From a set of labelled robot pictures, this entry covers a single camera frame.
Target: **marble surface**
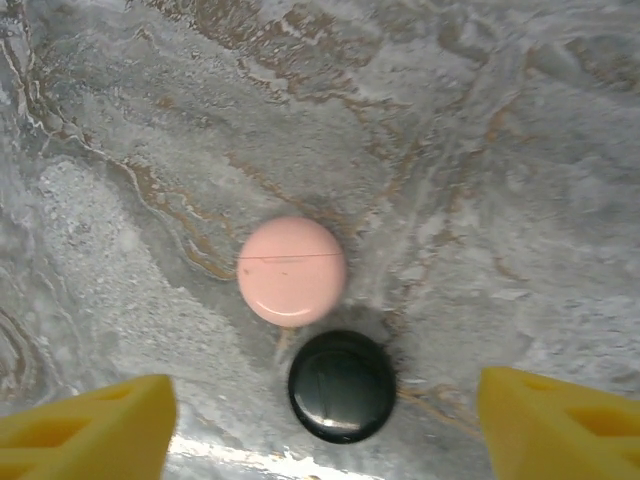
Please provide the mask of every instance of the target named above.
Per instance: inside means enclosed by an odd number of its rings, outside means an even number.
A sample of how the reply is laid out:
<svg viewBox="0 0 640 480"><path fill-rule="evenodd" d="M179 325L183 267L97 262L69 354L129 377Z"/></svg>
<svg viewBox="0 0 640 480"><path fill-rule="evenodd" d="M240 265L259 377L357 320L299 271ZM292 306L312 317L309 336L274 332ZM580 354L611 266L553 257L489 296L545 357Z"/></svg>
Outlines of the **marble surface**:
<svg viewBox="0 0 640 480"><path fill-rule="evenodd" d="M0 0L0 414L144 373L167 479L489 480L492 364L640 398L640 3ZM341 305L279 330L234 257L305 215ZM400 402L336 447L291 356L385 345Z"/></svg>

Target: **round cap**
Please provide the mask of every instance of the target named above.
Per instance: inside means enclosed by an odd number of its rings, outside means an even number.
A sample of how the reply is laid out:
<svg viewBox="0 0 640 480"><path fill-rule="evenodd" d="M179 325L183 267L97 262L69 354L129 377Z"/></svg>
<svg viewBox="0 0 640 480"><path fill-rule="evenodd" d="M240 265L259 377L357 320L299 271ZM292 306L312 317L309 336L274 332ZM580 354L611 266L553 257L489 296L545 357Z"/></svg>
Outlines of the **round cap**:
<svg viewBox="0 0 640 480"><path fill-rule="evenodd" d="M300 349L289 373L293 411L313 435L347 444L376 433L396 399L395 372L373 340L333 331Z"/></svg>
<svg viewBox="0 0 640 480"><path fill-rule="evenodd" d="M238 258L238 285L261 318L300 327L324 317L340 300L347 267L338 241L322 225L302 217L265 223Z"/></svg>

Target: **pink bottle cap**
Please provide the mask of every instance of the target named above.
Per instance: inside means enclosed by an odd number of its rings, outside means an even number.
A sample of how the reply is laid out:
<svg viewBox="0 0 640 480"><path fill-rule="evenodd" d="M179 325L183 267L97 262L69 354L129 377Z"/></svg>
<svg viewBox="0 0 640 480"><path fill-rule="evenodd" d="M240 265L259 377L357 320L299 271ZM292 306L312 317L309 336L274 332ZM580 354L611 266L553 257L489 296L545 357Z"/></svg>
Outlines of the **pink bottle cap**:
<svg viewBox="0 0 640 480"><path fill-rule="evenodd" d="M245 301L261 318L281 327L324 317L340 300L346 277L338 241L322 225L302 217L265 223L238 258Z"/></svg>

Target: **black bottle cap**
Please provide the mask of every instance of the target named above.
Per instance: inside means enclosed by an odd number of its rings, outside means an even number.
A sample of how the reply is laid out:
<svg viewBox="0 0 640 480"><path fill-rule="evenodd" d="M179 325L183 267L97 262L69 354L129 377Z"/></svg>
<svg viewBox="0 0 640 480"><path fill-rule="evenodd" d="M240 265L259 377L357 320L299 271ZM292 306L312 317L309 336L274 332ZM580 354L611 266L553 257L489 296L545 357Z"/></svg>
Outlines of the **black bottle cap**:
<svg viewBox="0 0 640 480"><path fill-rule="evenodd" d="M305 344L289 373L289 400L304 427L322 440L347 444L376 433L396 399L385 351L356 332L332 331Z"/></svg>

